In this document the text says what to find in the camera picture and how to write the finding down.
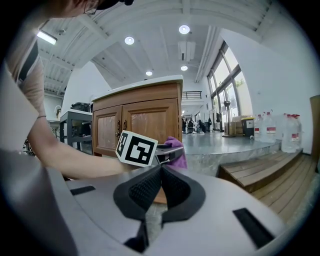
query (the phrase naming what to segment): cardboard box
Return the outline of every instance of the cardboard box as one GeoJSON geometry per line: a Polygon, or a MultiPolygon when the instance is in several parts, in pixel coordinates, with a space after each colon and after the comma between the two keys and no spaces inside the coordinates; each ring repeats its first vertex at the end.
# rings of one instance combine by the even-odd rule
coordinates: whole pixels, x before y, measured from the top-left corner
{"type": "Polygon", "coordinates": [[[229,135],[236,134],[236,122],[230,122],[230,133],[228,133],[228,123],[224,123],[224,133],[229,135]]]}
{"type": "Polygon", "coordinates": [[[235,134],[236,135],[243,135],[244,134],[244,130],[242,128],[241,121],[235,122],[235,134]]]}

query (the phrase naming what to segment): person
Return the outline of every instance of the person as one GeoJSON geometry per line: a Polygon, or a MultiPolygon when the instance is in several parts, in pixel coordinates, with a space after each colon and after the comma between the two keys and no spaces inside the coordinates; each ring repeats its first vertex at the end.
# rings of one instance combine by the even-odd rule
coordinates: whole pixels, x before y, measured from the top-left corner
{"type": "Polygon", "coordinates": [[[200,133],[200,128],[201,128],[201,120],[198,120],[197,125],[196,125],[196,133],[200,133]]]}
{"type": "Polygon", "coordinates": [[[182,117],[182,132],[186,133],[187,121],[185,117],[182,117]]]}
{"type": "Polygon", "coordinates": [[[190,117],[189,121],[188,121],[188,129],[187,129],[187,133],[188,134],[192,134],[194,132],[195,129],[195,123],[192,120],[192,118],[190,117]]]}
{"type": "Polygon", "coordinates": [[[211,121],[211,118],[209,117],[209,119],[208,119],[209,133],[210,133],[210,131],[211,131],[211,129],[210,129],[211,125],[212,125],[212,121],[211,121]]]}
{"type": "Polygon", "coordinates": [[[48,0],[26,19],[5,59],[6,73],[14,80],[38,113],[29,134],[35,155],[45,167],[54,168],[72,179],[95,178],[136,169],[116,158],[88,155],[59,142],[52,133],[44,109],[44,69],[38,55],[37,32],[53,18],[94,14],[112,7],[119,0],[48,0]]]}

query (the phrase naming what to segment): white wall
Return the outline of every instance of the white wall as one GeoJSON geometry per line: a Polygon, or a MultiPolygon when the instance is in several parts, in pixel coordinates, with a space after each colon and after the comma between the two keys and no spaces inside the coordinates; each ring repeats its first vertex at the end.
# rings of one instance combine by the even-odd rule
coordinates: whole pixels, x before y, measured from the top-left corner
{"type": "Polygon", "coordinates": [[[210,95],[210,89],[209,89],[207,76],[204,76],[199,83],[195,83],[195,86],[197,86],[198,89],[197,90],[191,89],[190,91],[201,91],[202,92],[201,93],[202,101],[204,101],[204,104],[199,107],[196,107],[193,110],[192,118],[194,119],[194,115],[197,114],[198,112],[200,112],[201,121],[207,122],[209,119],[209,112],[212,109],[211,95],[210,95]]]}
{"type": "Polygon", "coordinates": [[[193,92],[193,91],[202,92],[202,90],[203,90],[203,86],[201,83],[195,83],[194,79],[183,76],[183,88],[182,88],[183,92],[193,92]]]}
{"type": "Polygon", "coordinates": [[[61,114],[63,115],[76,102],[91,101],[111,90],[97,67],[89,61],[83,68],[75,68],[70,76],[63,98],[61,114]]]}
{"type": "Polygon", "coordinates": [[[251,98],[246,82],[236,88],[238,92],[239,105],[242,116],[251,116],[253,114],[251,98]]]}
{"type": "Polygon", "coordinates": [[[44,96],[43,104],[44,104],[46,118],[48,120],[55,119],[56,118],[55,107],[62,106],[62,99],[46,95],[44,96]]]}
{"type": "Polygon", "coordinates": [[[244,74],[253,113],[273,109],[278,124],[283,113],[301,115],[302,146],[310,153],[313,125],[309,99],[320,94],[320,65],[306,36],[282,13],[260,44],[226,29],[221,36],[244,74]]]}

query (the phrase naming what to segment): cabinet handle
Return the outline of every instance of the cabinet handle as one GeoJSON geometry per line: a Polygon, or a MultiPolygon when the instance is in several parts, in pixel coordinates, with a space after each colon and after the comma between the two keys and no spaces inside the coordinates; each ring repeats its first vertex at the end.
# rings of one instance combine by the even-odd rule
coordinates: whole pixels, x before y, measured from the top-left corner
{"type": "Polygon", "coordinates": [[[124,129],[125,131],[127,130],[127,120],[124,120],[123,129],[124,129]]]}
{"type": "Polygon", "coordinates": [[[116,133],[115,133],[115,136],[118,140],[120,139],[120,135],[121,135],[120,126],[121,126],[121,122],[120,120],[118,120],[117,126],[116,126],[116,133]]]}

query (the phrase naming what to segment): white countertop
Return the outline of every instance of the white countertop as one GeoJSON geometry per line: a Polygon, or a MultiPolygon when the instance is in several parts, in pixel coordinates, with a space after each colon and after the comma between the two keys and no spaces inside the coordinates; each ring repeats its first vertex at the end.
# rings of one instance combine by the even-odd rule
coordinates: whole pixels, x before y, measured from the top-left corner
{"type": "Polygon", "coordinates": [[[166,82],[166,83],[167,82],[178,82],[183,86],[184,76],[181,75],[181,74],[168,75],[168,76],[158,77],[158,78],[154,78],[154,79],[148,79],[148,80],[145,80],[145,81],[140,81],[140,82],[124,85],[124,86],[121,86],[119,88],[109,90],[106,94],[101,95],[99,97],[96,97],[93,100],[93,102],[98,100],[98,99],[104,98],[106,96],[110,96],[110,95],[117,94],[117,93],[120,93],[120,92],[130,91],[130,90],[136,89],[137,87],[156,86],[156,85],[164,84],[164,82],[166,82]]]}
{"type": "MultiPolygon", "coordinates": [[[[68,112],[73,112],[73,113],[79,113],[79,114],[84,114],[88,116],[92,116],[91,112],[86,112],[86,111],[81,111],[81,110],[76,110],[76,109],[68,109],[67,112],[64,112],[63,114],[60,115],[60,118],[63,117],[66,113],[68,112]]],[[[47,118],[49,122],[60,122],[60,118],[47,118]]]]}

